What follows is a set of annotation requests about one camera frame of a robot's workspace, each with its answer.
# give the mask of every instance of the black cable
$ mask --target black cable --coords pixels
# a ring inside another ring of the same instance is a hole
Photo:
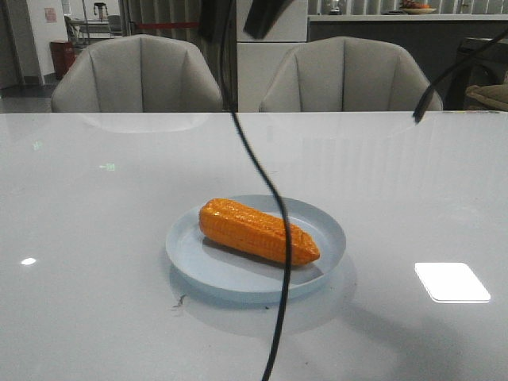
[[[414,109],[413,117],[414,120],[419,123],[421,119],[423,118],[423,115],[425,114],[427,108],[429,107],[430,100],[432,98],[433,92],[436,89],[436,86],[439,82],[441,82],[444,78],[446,78],[448,75],[453,73],[457,68],[461,67],[465,63],[467,63],[469,60],[472,60],[474,57],[476,57],[481,52],[487,50],[494,44],[498,43],[503,37],[508,35],[508,29],[502,31],[499,35],[494,37],[492,40],[489,40],[486,44],[483,46],[480,46],[478,49],[473,51],[472,53],[469,53],[467,56],[465,56],[462,60],[459,62],[456,62],[452,66],[448,67],[446,70],[444,70],[441,75],[439,75],[437,78],[435,78],[427,87],[425,92],[420,98],[420,101],[418,102],[416,108]]]
[[[287,209],[284,204],[284,201],[282,197],[280,196],[279,192],[275,189],[275,185],[273,182],[269,179],[266,171],[261,166],[260,162],[256,158],[256,155],[254,154],[254,151],[252,150],[250,144],[248,143],[247,137],[244,134],[244,130],[241,127],[240,119],[238,118],[237,113],[235,112],[233,108],[233,100],[231,99],[229,89],[225,85],[224,80],[224,73],[223,73],[223,63],[224,63],[224,51],[225,51],[225,41],[227,37],[227,30],[229,27],[229,23],[231,20],[231,15],[233,12],[233,0],[230,0],[229,2],[229,10],[228,10],[228,17],[226,18],[224,29],[222,31],[222,37],[221,37],[221,47],[220,47],[220,61],[219,61],[219,77],[220,82],[222,86],[222,93],[225,96],[226,104],[229,107],[229,113],[231,114],[231,118],[234,121],[234,124],[237,128],[238,135],[240,136],[240,139],[245,147],[245,150],[248,153],[248,156],[250,157],[252,163],[256,167],[257,171],[260,173],[261,177],[263,178],[264,182],[267,184],[268,188],[270,189],[270,192],[273,194],[273,197],[275,198],[277,205],[280,209],[280,213],[284,222],[284,232],[286,235],[286,262],[284,264],[284,277],[283,277],[283,285],[282,285],[282,291],[280,295],[280,302],[279,302],[279,312],[277,313],[277,321],[275,323],[275,329],[273,333],[273,339],[271,342],[271,349],[270,354],[268,355],[268,360],[266,367],[264,369],[263,378],[262,381],[268,381],[270,379],[271,370],[273,368],[273,365],[275,363],[275,358],[277,357],[277,350],[279,348],[279,342],[280,337],[282,334],[283,329],[283,323],[284,323],[284,316],[286,314],[286,305],[287,305],[287,297],[289,295],[289,282],[291,278],[291,257],[292,257],[292,248],[291,248],[291,225],[289,222],[289,217],[287,214]]]

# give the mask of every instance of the light blue plate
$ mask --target light blue plate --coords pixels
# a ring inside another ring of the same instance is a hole
[[[265,213],[280,217],[272,196],[229,197]],[[285,198],[291,223],[307,231],[321,257],[311,264],[293,267],[289,298],[320,287],[339,264],[345,250],[341,226],[327,213],[305,202]],[[166,250],[173,265],[198,289],[234,302],[273,303],[280,299],[283,265],[215,244],[199,229],[196,206],[184,214],[167,235]]]

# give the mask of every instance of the corn cob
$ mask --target corn cob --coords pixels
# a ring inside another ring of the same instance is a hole
[[[212,241],[284,263],[286,236],[282,218],[263,213],[227,198],[214,198],[199,211],[199,228]],[[291,224],[291,264],[308,264],[319,258],[312,237]]]

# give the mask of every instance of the kettle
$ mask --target kettle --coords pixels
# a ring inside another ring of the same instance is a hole
[[[100,21],[103,21],[107,18],[108,15],[108,6],[105,2],[95,2],[94,3],[94,14],[97,14],[95,11],[95,8],[97,8],[98,11],[98,19]]]

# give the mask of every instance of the floor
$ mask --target floor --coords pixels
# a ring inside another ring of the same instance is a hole
[[[14,86],[0,90],[0,114],[51,113],[51,95],[56,85]]]

